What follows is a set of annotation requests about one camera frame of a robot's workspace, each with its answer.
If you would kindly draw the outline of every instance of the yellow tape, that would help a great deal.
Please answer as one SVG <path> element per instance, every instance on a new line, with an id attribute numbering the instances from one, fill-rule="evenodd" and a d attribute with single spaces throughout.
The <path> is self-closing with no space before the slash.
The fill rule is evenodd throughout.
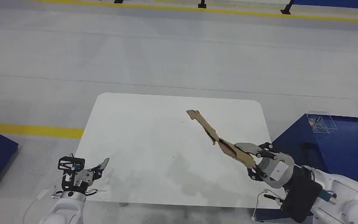
<path id="1" fill-rule="evenodd" d="M 48 136 L 58 138 L 76 138 L 80 139 L 83 129 L 61 128 L 38 125 L 20 125 L 0 123 L 1 134 L 25 134 L 30 136 Z"/>
<path id="2" fill-rule="evenodd" d="M 181 6 L 158 6 L 158 5 L 149 5 L 149 4 L 130 4 L 130 3 L 118 4 L 118 3 L 108 3 L 108 2 L 86 2 L 86 1 L 76 1 L 76 0 L 29 0 L 29 1 L 64 3 L 64 4 L 84 4 L 84 5 L 92 5 L 92 6 L 144 8 L 144 9 L 152 9 L 152 10 L 200 11 L 200 12 L 225 13 L 225 14 L 240 14 L 240 15 L 249 15 L 249 16 L 303 18 L 303 19 L 309 19 L 309 20 L 331 20 L 331 21 L 358 22 L 358 18 L 331 17 L 331 16 L 308 16 L 308 15 L 283 15 L 281 13 L 224 10 L 224 9 L 218 9 L 218 8 L 193 8 L 193 7 L 181 7 Z"/>

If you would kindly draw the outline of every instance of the metal post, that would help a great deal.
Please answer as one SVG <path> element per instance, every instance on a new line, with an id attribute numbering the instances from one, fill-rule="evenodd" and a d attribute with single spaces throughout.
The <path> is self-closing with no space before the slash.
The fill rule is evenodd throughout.
<path id="1" fill-rule="evenodd" d="M 291 12 L 290 12 L 290 9 L 291 9 L 291 6 L 294 4 L 294 0 L 290 0 L 290 3 L 288 3 L 285 7 L 284 10 L 280 10 L 282 12 L 282 14 L 286 14 L 286 15 L 290 15 Z"/>
<path id="2" fill-rule="evenodd" d="M 198 8 L 206 8 L 205 0 L 201 0 L 199 4 L 197 4 Z"/>

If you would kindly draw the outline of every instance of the cardboard piece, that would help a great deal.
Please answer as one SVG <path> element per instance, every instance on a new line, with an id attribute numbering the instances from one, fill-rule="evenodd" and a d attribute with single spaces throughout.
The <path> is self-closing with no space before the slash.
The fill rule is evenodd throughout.
<path id="1" fill-rule="evenodd" d="M 247 168 L 256 167 L 256 163 L 253 160 L 252 156 L 241 151 L 230 142 L 227 142 L 224 139 L 220 138 L 216 133 L 215 129 L 210 126 L 210 124 L 205 120 L 205 118 L 200 114 L 198 110 L 187 110 L 186 112 L 188 113 L 188 115 L 192 120 L 196 119 L 199 122 L 199 124 L 201 124 L 203 129 L 206 131 L 206 134 L 213 141 L 213 144 L 215 144 L 216 142 L 219 143 L 220 148 L 226 155 L 241 162 Z"/>

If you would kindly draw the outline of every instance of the white table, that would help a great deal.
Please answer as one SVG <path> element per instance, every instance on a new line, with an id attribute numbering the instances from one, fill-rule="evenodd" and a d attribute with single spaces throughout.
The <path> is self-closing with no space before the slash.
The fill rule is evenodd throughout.
<path id="1" fill-rule="evenodd" d="M 255 207 L 257 194 L 269 186 L 251 180 L 244 165 L 213 146 L 189 109 L 199 110 L 227 141 L 271 142 L 255 101 L 105 93 L 76 153 L 86 167 L 110 158 L 93 185 L 106 192 L 88 200 Z M 270 199 L 261 199 L 259 207 L 278 208 Z"/>

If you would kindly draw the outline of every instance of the transparent container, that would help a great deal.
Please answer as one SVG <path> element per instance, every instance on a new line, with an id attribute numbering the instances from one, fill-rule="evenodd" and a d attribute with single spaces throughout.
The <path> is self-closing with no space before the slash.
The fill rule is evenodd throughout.
<path id="1" fill-rule="evenodd" d="M 314 133 L 330 134 L 337 130 L 337 126 L 329 112 L 310 110 L 307 113 L 307 118 L 308 124 L 312 127 Z"/>

